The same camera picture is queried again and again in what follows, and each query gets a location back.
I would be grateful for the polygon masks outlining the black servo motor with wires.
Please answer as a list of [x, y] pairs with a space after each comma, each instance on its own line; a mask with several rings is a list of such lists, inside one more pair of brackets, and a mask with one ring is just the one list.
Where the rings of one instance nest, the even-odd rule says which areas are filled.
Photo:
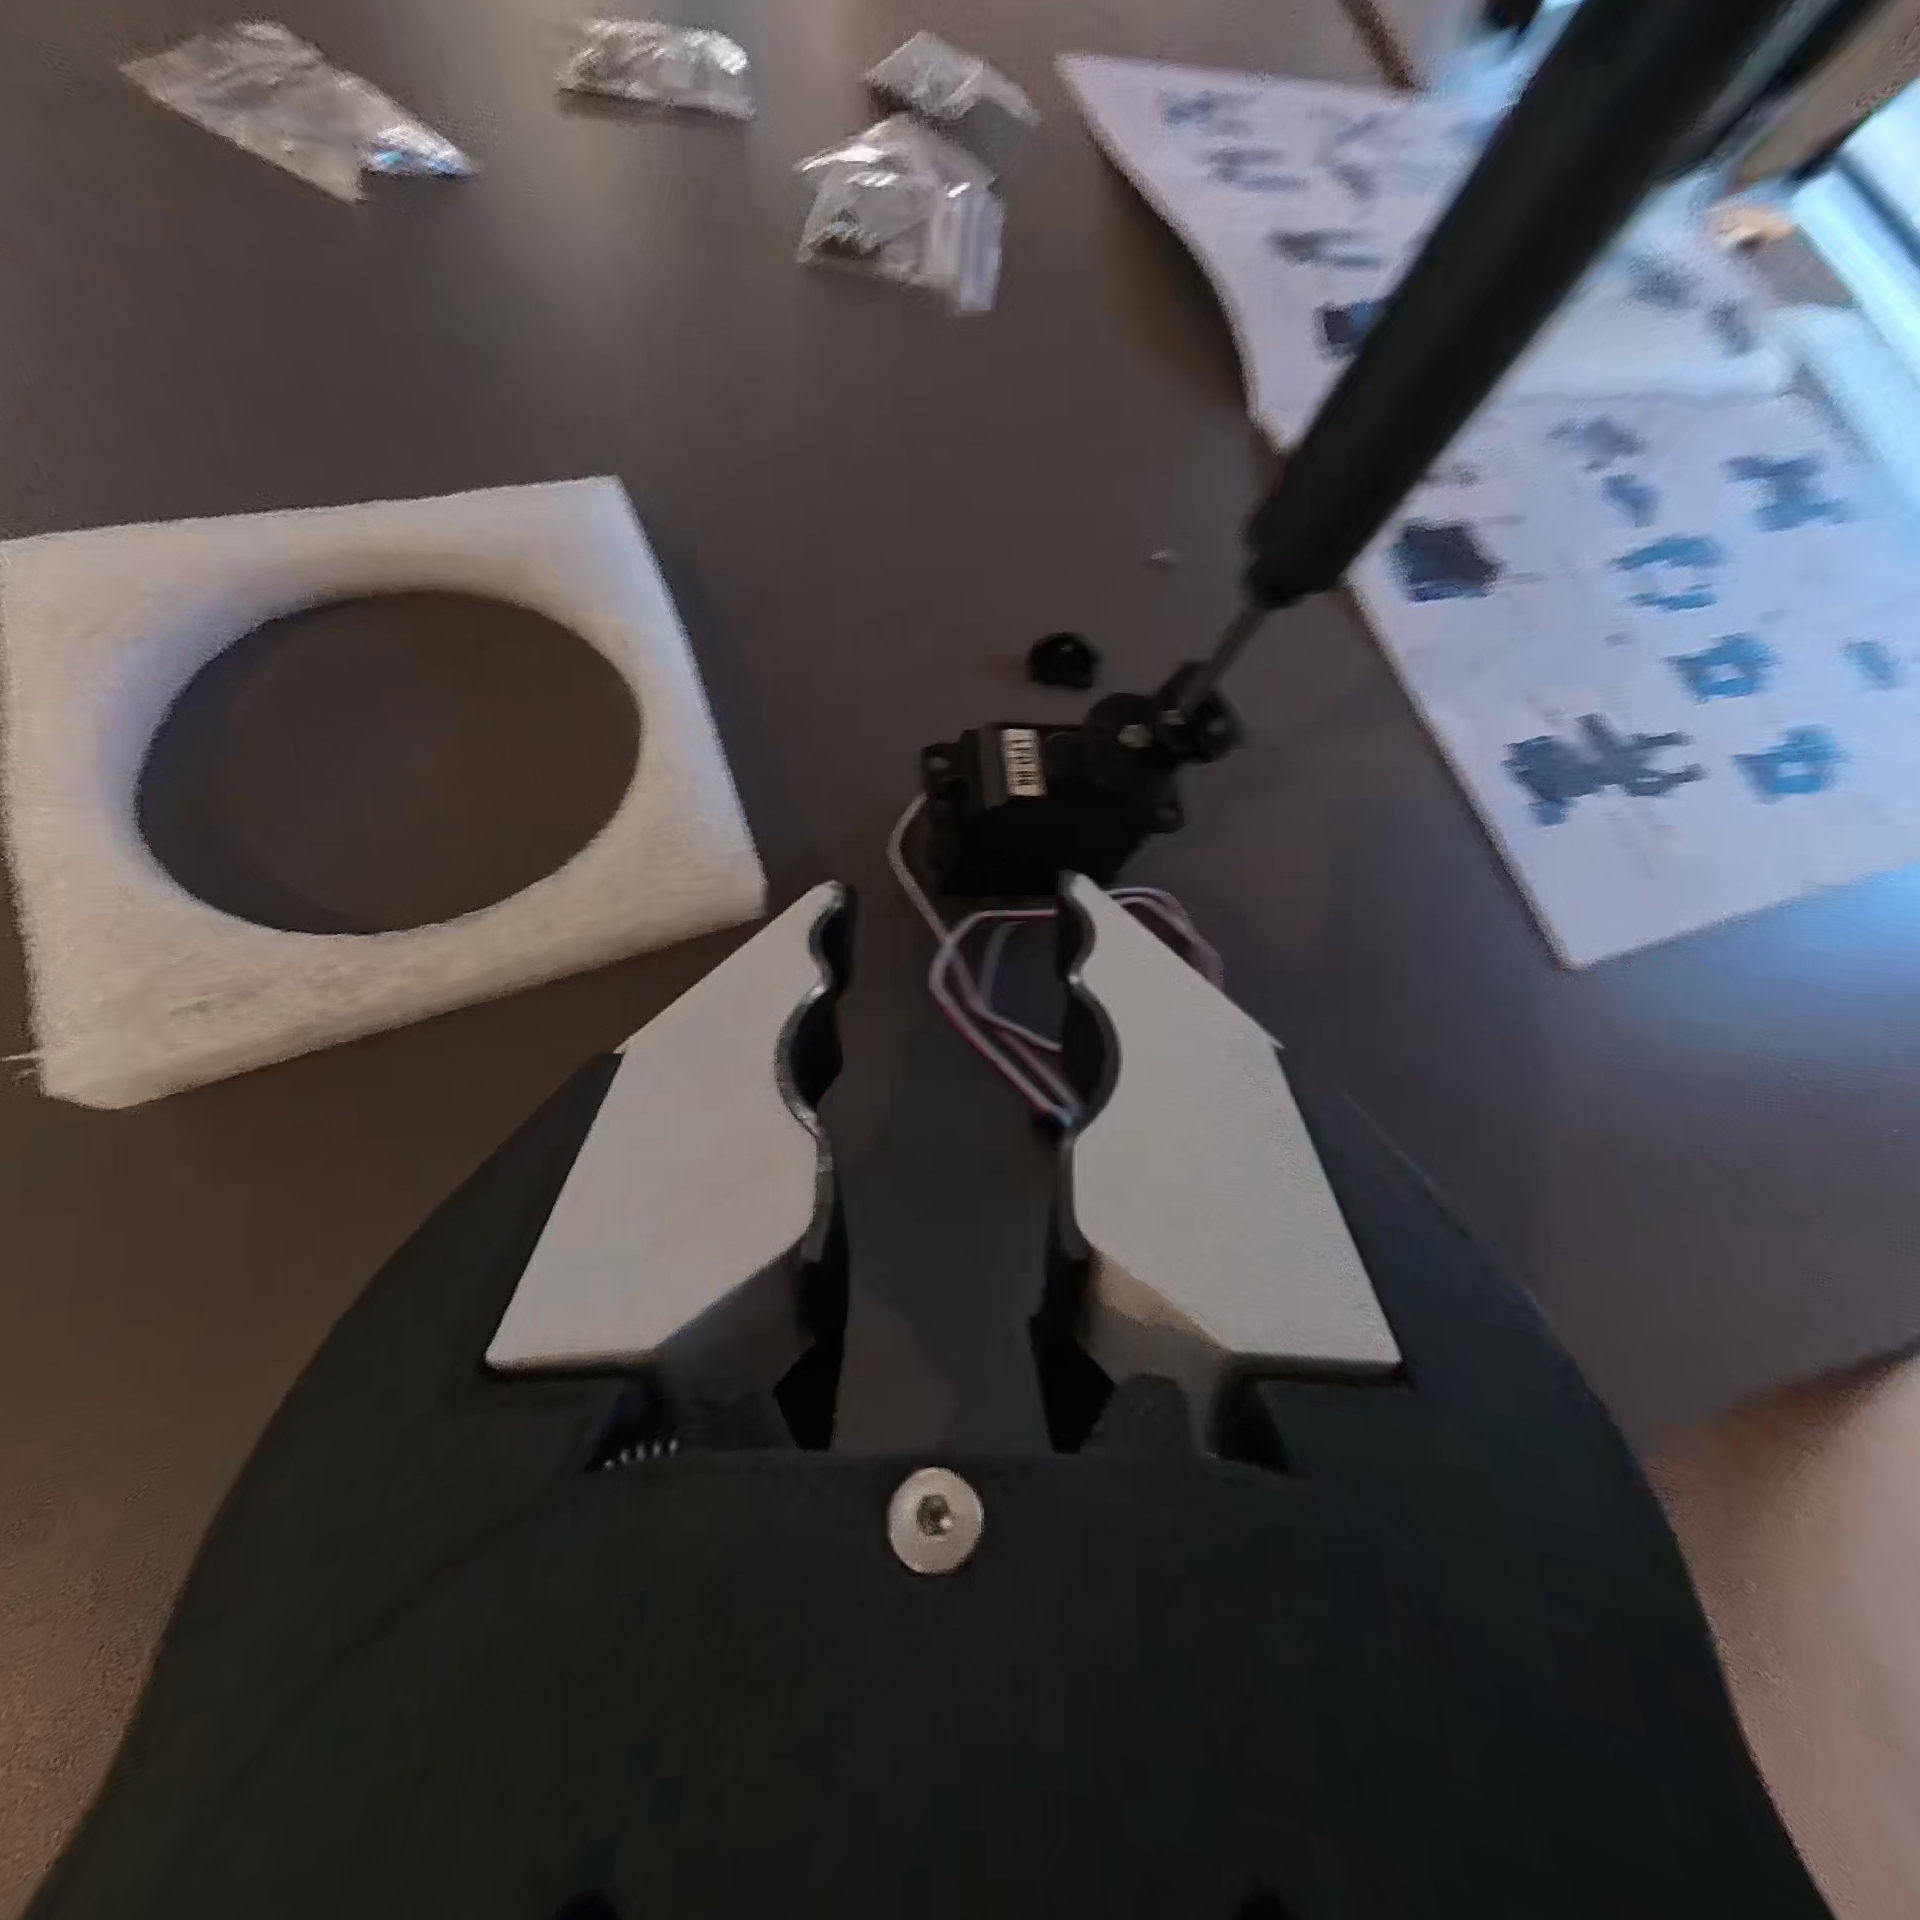
[[1075, 723], [993, 723], [928, 745], [918, 795], [887, 840], [889, 871], [928, 928], [928, 994], [955, 1037], [1061, 1135], [1080, 1099], [1064, 1046], [995, 1007], [1000, 960], [1022, 928], [1048, 928], [1061, 880], [1115, 886], [1154, 838], [1183, 825], [1183, 768], [1243, 739], [1218, 691], [1186, 663], [1155, 694], [1110, 694]]

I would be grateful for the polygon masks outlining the clear plastic screw bag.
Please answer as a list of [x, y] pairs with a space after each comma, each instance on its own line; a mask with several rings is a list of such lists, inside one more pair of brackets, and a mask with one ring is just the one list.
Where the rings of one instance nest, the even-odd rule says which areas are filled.
[[757, 115], [751, 59], [735, 40], [651, 18], [578, 22], [558, 72], [558, 89], [731, 125], [750, 125]]
[[934, 32], [913, 32], [872, 62], [861, 88], [982, 155], [1006, 155], [1040, 130], [1040, 110], [993, 62]]
[[239, 22], [121, 65], [175, 113], [339, 203], [369, 179], [467, 182], [474, 163], [371, 82], [272, 22]]
[[985, 161], [894, 113], [794, 165], [809, 189], [794, 262], [929, 298], [955, 318], [993, 312], [1002, 199]]

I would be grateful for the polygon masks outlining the black screwdriver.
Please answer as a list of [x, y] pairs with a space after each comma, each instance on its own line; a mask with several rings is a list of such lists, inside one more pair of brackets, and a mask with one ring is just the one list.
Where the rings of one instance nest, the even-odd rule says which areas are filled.
[[1270, 613], [1341, 581], [1638, 206], [1872, 10], [1574, 10], [1247, 520], [1241, 607], [1210, 657], [1162, 686], [1167, 736], [1200, 739], [1215, 686]]

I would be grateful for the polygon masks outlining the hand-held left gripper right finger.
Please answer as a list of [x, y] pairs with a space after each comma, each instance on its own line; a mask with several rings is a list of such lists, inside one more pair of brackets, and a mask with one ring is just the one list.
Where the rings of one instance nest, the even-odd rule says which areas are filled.
[[1047, 1440], [1080, 1451], [1130, 1381], [1203, 1447], [1266, 1379], [1403, 1366], [1280, 1046], [1112, 894], [1062, 878], [1061, 1138], [1030, 1320]]

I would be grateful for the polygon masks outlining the illustrated instruction booklet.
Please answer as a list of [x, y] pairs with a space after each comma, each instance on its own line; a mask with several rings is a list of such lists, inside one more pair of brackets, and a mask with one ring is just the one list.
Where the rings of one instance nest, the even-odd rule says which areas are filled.
[[[1288, 450], [1491, 128], [1456, 101], [1066, 53]], [[1353, 565], [1405, 695], [1584, 970], [1914, 863], [1914, 506], [1678, 189]]]

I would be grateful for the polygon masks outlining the white foam square frame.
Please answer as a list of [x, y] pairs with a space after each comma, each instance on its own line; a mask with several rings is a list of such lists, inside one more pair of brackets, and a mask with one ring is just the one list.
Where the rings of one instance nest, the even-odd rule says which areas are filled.
[[[513, 897], [423, 928], [263, 928], [187, 894], [137, 830], [158, 723], [264, 622], [386, 593], [539, 613], [615, 671], [640, 749], [610, 823]], [[765, 904], [699, 665], [613, 475], [3, 542], [3, 840], [38, 1086], [102, 1114], [746, 923]]]

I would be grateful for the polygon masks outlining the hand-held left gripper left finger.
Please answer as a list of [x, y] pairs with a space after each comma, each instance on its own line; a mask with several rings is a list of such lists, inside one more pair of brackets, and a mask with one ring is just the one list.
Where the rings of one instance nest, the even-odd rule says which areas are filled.
[[848, 1235], [821, 1107], [851, 894], [810, 887], [615, 1054], [486, 1344], [497, 1376], [634, 1376], [671, 1433], [765, 1398], [831, 1446]]

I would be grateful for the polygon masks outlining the dark grey desk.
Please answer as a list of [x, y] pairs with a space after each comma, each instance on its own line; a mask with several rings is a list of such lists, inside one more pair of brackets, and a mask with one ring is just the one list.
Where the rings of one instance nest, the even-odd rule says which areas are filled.
[[[1397, 59], [1353, 6], [691, 6], [762, 88], [754, 126], [714, 128], [565, 105], [567, 13], [3, 6], [3, 536], [618, 479], [775, 898], [857, 894], [838, 1440], [1019, 1449], [1048, 1163], [928, 1009], [883, 840], [921, 745], [1024, 706], [1033, 639], [1087, 634], [1125, 686], [1208, 645], [1266, 475], [1206, 287], [1050, 62], [1370, 85]], [[118, 72], [239, 22], [474, 177], [339, 203]], [[902, 113], [858, 75], [913, 32], [1042, 120], [1006, 155], [946, 136], [1002, 199], [978, 318], [794, 262], [794, 165]], [[1147, 871], [1531, 1291], [1629, 1446], [1680, 1456], [1665, 1485], [1695, 1478], [1693, 1430], [1914, 1350], [1913, 871], [1569, 975], [1349, 601], [1278, 619], [1232, 683], [1245, 745]], [[569, 1069], [733, 943], [90, 1114], [34, 1086], [3, 926], [3, 1917], [101, 1791], [323, 1336]]]

